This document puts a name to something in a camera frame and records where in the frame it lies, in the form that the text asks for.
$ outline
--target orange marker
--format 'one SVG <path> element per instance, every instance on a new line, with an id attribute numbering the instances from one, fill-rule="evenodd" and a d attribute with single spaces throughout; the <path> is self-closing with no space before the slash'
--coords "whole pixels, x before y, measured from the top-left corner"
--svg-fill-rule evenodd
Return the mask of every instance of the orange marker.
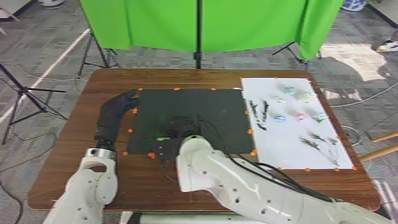
<path id="1" fill-rule="evenodd" d="M 149 152 L 149 153 L 147 153 L 147 157 L 149 157 L 151 159 L 156 159 L 156 154 L 154 154 L 154 152 Z"/>
<path id="2" fill-rule="evenodd" d="M 252 149 L 250 156 L 256 156 L 256 155 L 257 155 L 257 150 Z"/>

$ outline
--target green backdrop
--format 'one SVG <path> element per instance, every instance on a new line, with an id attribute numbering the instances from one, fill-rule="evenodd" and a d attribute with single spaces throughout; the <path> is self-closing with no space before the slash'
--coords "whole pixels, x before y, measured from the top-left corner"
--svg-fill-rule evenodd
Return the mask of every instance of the green backdrop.
<path id="1" fill-rule="evenodd" d="M 343 0 L 202 0 L 202 51 L 256 49 L 295 41 L 316 56 Z M 195 51 L 195 0 L 81 0 L 103 48 Z"/>

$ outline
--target gray floor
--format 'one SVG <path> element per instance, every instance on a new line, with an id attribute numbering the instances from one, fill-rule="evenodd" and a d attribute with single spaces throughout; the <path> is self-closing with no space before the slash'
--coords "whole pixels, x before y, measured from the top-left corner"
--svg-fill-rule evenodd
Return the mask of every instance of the gray floor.
<path id="1" fill-rule="evenodd" d="M 0 62 L 21 80 L 25 85 L 35 82 L 21 65 L 33 76 L 39 76 L 62 54 L 73 40 L 87 28 L 78 1 L 69 0 L 57 10 L 44 10 L 35 4 L 19 16 L 21 22 L 0 23 L 9 35 L 0 36 Z M 392 28 L 366 9 L 359 14 L 339 14 L 328 39 L 323 45 L 323 59 L 311 62 L 311 73 L 319 82 L 330 105 L 357 102 L 378 93 L 398 81 L 398 53 L 380 55 L 371 50 L 392 34 Z M 204 68 L 222 69 L 300 69 L 287 52 L 277 56 L 270 53 L 277 48 L 241 51 L 234 53 L 213 53 L 204 55 Z M 58 80 L 44 80 L 41 88 L 65 90 L 65 94 L 55 94 L 51 105 L 64 115 L 69 115 L 80 96 L 85 81 L 73 82 L 81 59 L 83 45 L 80 44 L 65 57 L 51 75 Z M 97 55 L 90 53 L 92 61 L 99 61 Z M 192 68 L 192 54 L 167 50 L 133 47 L 131 51 L 120 52 L 117 60 L 124 67 L 131 68 Z M 85 69 L 83 78 L 94 68 Z M 3 115 L 12 104 L 14 92 L 0 82 L 0 115 Z M 369 137 L 396 131 L 398 127 L 398 87 L 366 103 L 335 108 L 334 112 L 343 125 L 351 126 L 362 134 L 362 142 L 355 146 L 359 154 L 373 151 L 396 140 L 373 144 Z M 19 115 L 32 111 L 26 104 Z M 51 116 L 39 115 L 16 126 L 16 133 L 23 138 L 51 132 L 58 133 L 64 121 Z M 10 138 L 0 149 L 0 170 L 33 157 L 51 146 L 51 135 L 30 141 Z M 44 155 L 14 169 L 0 173 L 1 183 L 25 200 L 28 189 L 39 174 L 46 160 Z M 382 205 L 398 220 L 398 153 L 389 154 L 371 162 L 364 163 L 375 186 L 380 189 Z M 17 204 L 0 190 L 0 224 L 14 223 L 17 215 Z M 41 223 L 46 212 L 33 211 L 25 203 L 25 212 L 19 223 Z M 106 215 L 106 223 L 115 223 L 117 216 Z"/>

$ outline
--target wooden table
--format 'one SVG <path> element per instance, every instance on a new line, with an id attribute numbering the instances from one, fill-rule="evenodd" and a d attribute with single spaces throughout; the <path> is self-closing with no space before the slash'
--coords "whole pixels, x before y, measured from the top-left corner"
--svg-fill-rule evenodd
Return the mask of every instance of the wooden table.
<path id="1" fill-rule="evenodd" d="M 343 129 L 327 104 L 325 96 L 312 76 L 303 71 L 280 70 L 135 70 L 99 69 L 90 77 L 83 94 L 73 109 L 69 121 L 58 136 L 55 149 L 41 170 L 28 193 L 28 205 L 33 209 L 49 209 L 58 199 L 65 181 L 78 169 L 85 149 L 94 145 L 96 119 L 101 103 L 135 88 L 232 88 L 241 87 L 241 77 L 307 78 L 319 102 L 328 114 L 337 134 L 343 138 L 346 152 L 357 170 L 286 170 L 298 183 L 371 210 L 380 201 L 373 184 L 359 163 Z M 128 143 L 128 128 L 133 113 L 122 120 L 117 139 L 117 197 L 106 209 L 135 211 L 227 211 L 204 191 L 181 193 L 177 184 L 165 178 L 158 163 L 145 156 L 122 156 Z"/>

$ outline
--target light stand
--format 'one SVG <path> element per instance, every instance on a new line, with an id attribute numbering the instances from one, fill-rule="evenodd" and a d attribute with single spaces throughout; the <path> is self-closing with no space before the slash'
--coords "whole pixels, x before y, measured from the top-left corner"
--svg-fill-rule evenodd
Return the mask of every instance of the light stand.
<path id="1" fill-rule="evenodd" d="M 48 101 L 49 101 L 49 97 L 53 93 L 64 93 L 65 91 L 60 90 L 51 90 L 51 89 L 39 89 L 39 88 L 30 88 L 26 86 L 21 85 L 21 83 L 17 82 L 12 74 L 9 73 L 9 70 L 5 69 L 3 65 L 0 64 L 0 70 L 14 84 L 14 90 L 17 92 L 17 97 L 16 97 L 16 102 L 14 102 L 14 106 L 12 106 L 12 112 L 10 112 L 10 118 L 9 118 L 9 124 L 7 124 L 7 128 L 5 128 L 5 133 L 3 133 L 3 140 L 1 140 L 1 145 L 5 144 L 7 141 L 7 137 L 9 137 L 9 130 L 12 125 L 16 125 L 21 121 L 25 121 L 30 117 L 33 117 L 37 114 L 41 113 L 49 113 L 53 114 L 60 119 L 67 120 L 67 118 L 64 117 L 64 115 L 58 113 L 58 111 L 49 107 L 48 105 Z M 48 97 L 46 97 L 46 101 L 42 101 L 37 96 L 32 94 L 30 91 L 42 91 L 48 92 Z M 21 98 L 23 96 L 28 98 L 30 102 L 33 103 L 33 106 L 37 107 L 37 111 L 28 114 L 25 117 L 21 117 L 19 119 L 16 119 L 16 110 L 17 110 L 17 106 L 21 103 Z"/>
<path id="2" fill-rule="evenodd" d="M 202 0 L 195 1 L 195 69 L 202 68 Z"/>

